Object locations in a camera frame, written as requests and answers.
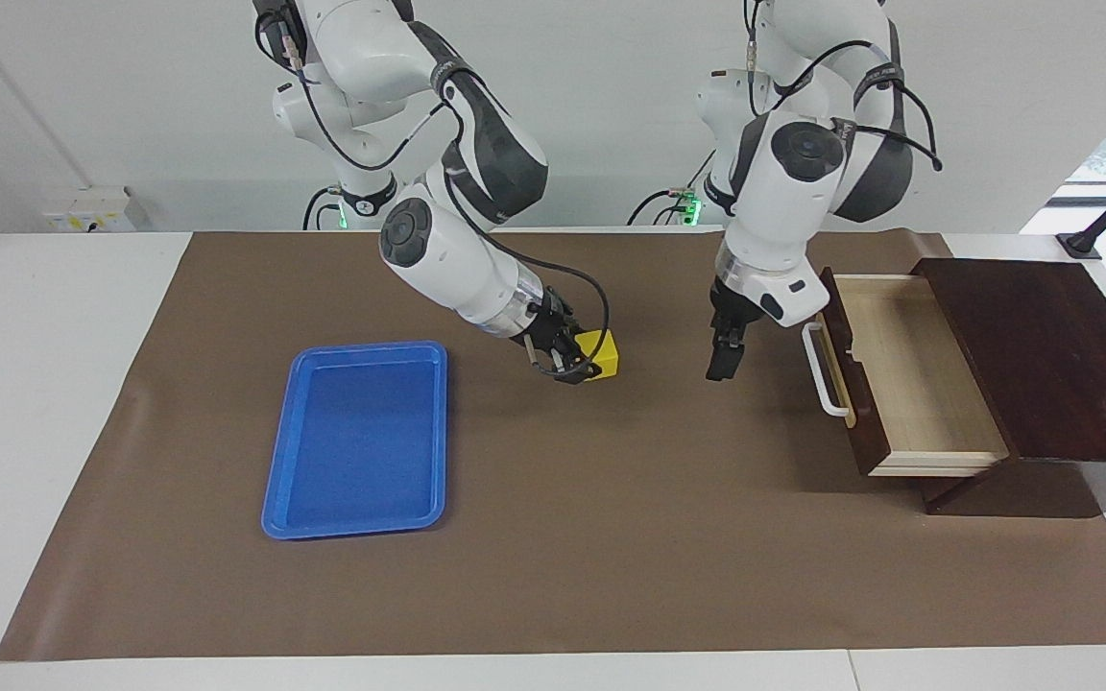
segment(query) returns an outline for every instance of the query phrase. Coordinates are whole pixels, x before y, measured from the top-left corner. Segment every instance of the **robotic arm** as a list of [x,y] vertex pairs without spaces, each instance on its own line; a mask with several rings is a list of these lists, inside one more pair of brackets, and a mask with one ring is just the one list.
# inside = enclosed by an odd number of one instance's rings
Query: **robotic arm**
[[[480,75],[405,0],[255,0],[269,55],[298,77],[273,97],[278,119],[335,157],[344,205],[382,223],[387,266],[430,301],[528,348],[532,366],[578,384],[601,373],[575,337],[574,312],[488,232],[544,195],[549,166]],[[386,156],[357,127],[438,93],[460,133],[401,192]],[[552,370],[539,366],[549,355]]]
[[[702,196],[732,216],[711,289],[716,381],[737,373],[749,324],[794,326],[830,302],[804,255],[826,214],[866,222],[898,206],[912,149],[940,170],[906,135],[904,96],[922,104],[877,0],[755,1],[750,70],[717,71],[698,96],[718,144]],[[843,77],[851,102],[833,104],[813,82],[820,66]]]

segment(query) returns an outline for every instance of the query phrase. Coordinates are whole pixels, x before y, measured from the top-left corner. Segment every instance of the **yellow cube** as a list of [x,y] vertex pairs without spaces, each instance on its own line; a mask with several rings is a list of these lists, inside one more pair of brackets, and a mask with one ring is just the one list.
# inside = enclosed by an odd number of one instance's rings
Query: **yellow cube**
[[[574,339],[578,342],[580,348],[583,348],[584,354],[592,354],[592,350],[596,349],[597,343],[601,342],[601,333],[597,331],[589,331],[587,333],[580,333]],[[614,342],[614,333],[609,332],[605,334],[605,345],[601,348],[601,353],[596,355],[595,363],[601,366],[601,376],[593,377],[588,381],[596,381],[598,379],[608,379],[609,376],[617,376],[617,362],[620,355],[617,352],[617,342]]]

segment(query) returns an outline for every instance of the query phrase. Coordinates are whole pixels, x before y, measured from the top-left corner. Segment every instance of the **tabletop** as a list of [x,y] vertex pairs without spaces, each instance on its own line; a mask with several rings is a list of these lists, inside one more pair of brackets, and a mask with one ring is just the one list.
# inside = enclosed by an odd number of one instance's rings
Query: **tabletop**
[[[0,235],[0,639],[189,233]],[[1067,261],[1050,237],[947,237],[958,258]],[[1085,264],[1106,294],[1106,268]],[[0,688],[1106,688],[1106,647],[0,664]]]

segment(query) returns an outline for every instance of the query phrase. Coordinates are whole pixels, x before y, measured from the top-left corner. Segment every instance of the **brown mat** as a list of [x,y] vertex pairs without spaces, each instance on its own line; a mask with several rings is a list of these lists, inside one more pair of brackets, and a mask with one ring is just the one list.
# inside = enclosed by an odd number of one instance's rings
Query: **brown mat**
[[[374,237],[195,237],[0,660],[1106,643],[1105,520],[930,517],[858,477],[795,331],[761,324],[740,379],[702,379],[719,235],[505,240],[605,283],[619,379],[534,376]],[[812,248],[838,272],[941,253],[904,232]],[[452,358],[440,524],[264,537],[293,357],[422,338]]]

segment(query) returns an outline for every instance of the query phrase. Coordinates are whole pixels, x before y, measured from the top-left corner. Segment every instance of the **blue tray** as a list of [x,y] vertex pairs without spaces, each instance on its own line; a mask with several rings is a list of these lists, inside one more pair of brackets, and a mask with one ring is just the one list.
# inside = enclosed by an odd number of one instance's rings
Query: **blue tray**
[[289,376],[263,531],[276,540],[429,527],[447,503],[447,349],[315,348]]

